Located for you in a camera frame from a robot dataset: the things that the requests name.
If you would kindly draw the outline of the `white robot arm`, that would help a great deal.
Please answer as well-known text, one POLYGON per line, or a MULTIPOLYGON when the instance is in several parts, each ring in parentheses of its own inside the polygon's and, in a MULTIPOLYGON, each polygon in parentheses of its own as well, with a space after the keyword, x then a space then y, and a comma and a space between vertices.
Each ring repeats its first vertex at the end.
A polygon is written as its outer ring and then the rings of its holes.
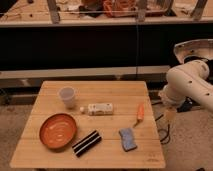
POLYGON ((202 60, 193 60, 168 70, 167 84, 159 92, 168 124, 187 97, 213 113, 213 85, 206 81, 209 74, 209 66, 202 60))

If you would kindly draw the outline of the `white robot base shell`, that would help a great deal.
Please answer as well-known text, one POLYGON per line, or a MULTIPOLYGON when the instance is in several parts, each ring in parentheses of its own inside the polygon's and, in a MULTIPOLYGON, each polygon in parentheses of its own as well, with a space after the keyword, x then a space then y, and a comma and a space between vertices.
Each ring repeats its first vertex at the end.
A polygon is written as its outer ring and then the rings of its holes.
POLYGON ((192 56, 213 60, 213 39, 195 39, 175 44, 173 53, 180 64, 192 56))

